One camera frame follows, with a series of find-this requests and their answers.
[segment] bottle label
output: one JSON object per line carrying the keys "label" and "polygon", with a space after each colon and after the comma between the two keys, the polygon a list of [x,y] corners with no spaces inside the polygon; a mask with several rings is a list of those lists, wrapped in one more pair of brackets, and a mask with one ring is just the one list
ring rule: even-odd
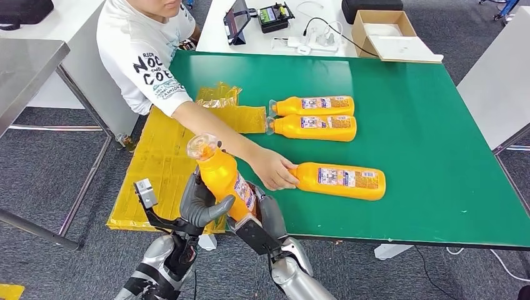
{"label": "bottle label", "polygon": [[329,128],[351,128],[349,116],[329,116],[327,117]]}
{"label": "bottle label", "polygon": [[355,171],[345,169],[318,169],[318,183],[331,186],[347,186],[349,188],[377,189],[378,175],[373,171]]}
{"label": "bottle label", "polygon": [[245,201],[247,208],[252,211],[256,203],[256,195],[254,191],[250,188],[248,183],[243,179],[241,174],[237,173],[236,184],[234,185],[234,190],[241,200]]}
{"label": "bottle label", "polygon": [[302,128],[326,128],[326,122],[322,120],[320,117],[316,116],[308,116],[308,117],[302,117],[300,121],[300,126]]}
{"label": "bottle label", "polygon": [[302,108],[346,108],[348,100],[344,96],[302,98]]}

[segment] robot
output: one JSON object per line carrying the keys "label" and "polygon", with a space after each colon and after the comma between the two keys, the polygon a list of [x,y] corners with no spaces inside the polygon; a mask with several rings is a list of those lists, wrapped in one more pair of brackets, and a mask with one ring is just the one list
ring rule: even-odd
{"label": "robot", "polygon": [[[276,200],[249,182],[258,199],[258,218],[248,214],[235,222],[228,217],[231,231],[259,255],[267,255],[269,272],[276,286],[290,300],[336,300],[313,278],[313,269],[299,241],[287,234]],[[199,235],[206,224],[227,213],[235,201],[228,196],[219,204],[204,185],[200,173],[191,174],[175,220],[156,215],[158,203],[148,179],[134,183],[136,194],[149,223],[167,235],[157,238],[114,300],[175,300],[193,273]]]}

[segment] boy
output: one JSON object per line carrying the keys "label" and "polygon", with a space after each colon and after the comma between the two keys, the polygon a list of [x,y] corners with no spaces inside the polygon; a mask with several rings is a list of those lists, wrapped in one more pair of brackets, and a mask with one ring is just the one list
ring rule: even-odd
{"label": "boy", "polygon": [[178,48],[194,49],[200,35],[181,0],[107,0],[96,39],[103,65],[135,113],[148,114],[155,105],[194,134],[217,136],[227,152],[252,167],[266,188],[295,188],[298,180],[288,171],[296,168],[293,163],[195,104],[169,72]]}

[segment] green table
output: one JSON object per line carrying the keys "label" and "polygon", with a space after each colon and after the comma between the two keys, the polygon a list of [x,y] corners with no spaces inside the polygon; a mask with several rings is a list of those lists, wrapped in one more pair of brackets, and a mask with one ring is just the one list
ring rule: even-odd
{"label": "green table", "polygon": [[[175,77],[194,97],[218,81],[239,103],[353,95],[352,142],[248,138],[294,163],[377,168],[386,195],[370,202],[300,190],[273,192],[296,236],[398,244],[530,249],[530,218],[443,65],[377,59],[178,52]],[[238,160],[245,179],[261,183]]]}

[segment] floor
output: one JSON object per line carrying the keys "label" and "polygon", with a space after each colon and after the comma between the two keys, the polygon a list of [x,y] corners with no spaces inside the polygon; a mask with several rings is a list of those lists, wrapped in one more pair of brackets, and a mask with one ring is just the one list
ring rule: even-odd
{"label": "floor", "polygon": [[[197,0],[192,13],[204,22],[211,0]],[[457,84],[501,31],[491,21],[496,6],[475,0],[404,0],[412,25]],[[135,129],[138,136],[142,118]],[[20,124],[90,125],[84,111],[28,108]],[[104,141],[100,132],[56,133],[8,130],[0,139],[0,206],[58,231]],[[530,145],[530,137],[520,144]],[[105,226],[131,154],[110,149],[68,236],[84,247],[65,251],[41,238],[0,224],[0,283],[22,284],[25,300],[112,299],[134,271],[155,232],[112,231]],[[502,159],[530,199],[530,155],[506,152]],[[386,261],[374,244],[302,241],[319,279],[338,299],[450,299],[425,275],[414,248]],[[452,256],[441,247],[418,247],[432,281],[461,300],[516,299],[524,285],[510,278],[484,249]],[[530,253],[499,251],[507,267],[530,278]],[[218,237],[218,249],[201,251],[197,299],[285,299],[268,275],[266,261],[234,236]],[[182,299],[193,298],[193,285]]]}

